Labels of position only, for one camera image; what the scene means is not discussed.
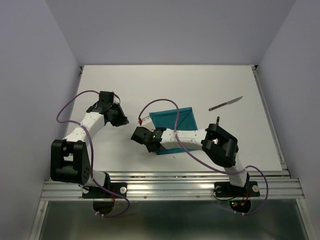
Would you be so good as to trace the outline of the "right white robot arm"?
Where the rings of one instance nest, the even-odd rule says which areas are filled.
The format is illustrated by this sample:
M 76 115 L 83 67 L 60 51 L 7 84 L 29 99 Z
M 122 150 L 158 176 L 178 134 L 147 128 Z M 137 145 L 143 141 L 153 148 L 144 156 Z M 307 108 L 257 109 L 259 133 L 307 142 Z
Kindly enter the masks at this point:
M 191 155 L 190 149 L 203 151 L 214 164 L 224 168 L 233 194 L 242 195 L 248 190 L 250 176 L 239 160 L 238 140 L 217 123 L 211 123 L 201 130 L 158 127 L 151 131 L 138 126 L 131 140 L 146 146 L 150 153 L 177 148 L 183 149 L 188 155 Z

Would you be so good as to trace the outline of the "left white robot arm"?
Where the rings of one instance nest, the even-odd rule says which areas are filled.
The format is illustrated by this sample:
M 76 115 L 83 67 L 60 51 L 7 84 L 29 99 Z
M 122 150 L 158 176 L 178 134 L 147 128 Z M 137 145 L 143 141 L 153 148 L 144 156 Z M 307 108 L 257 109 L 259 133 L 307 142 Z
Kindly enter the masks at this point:
M 129 123 L 117 94 L 100 91 L 98 100 L 85 112 L 81 122 L 60 120 L 58 123 L 76 124 L 76 128 L 63 139 L 56 139 L 50 150 L 50 178 L 56 182 L 74 183 L 94 187 L 95 193 L 106 197 L 111 193 L 110 176 L 93 168 L 93 138 L 106 124 L 120 127 Z

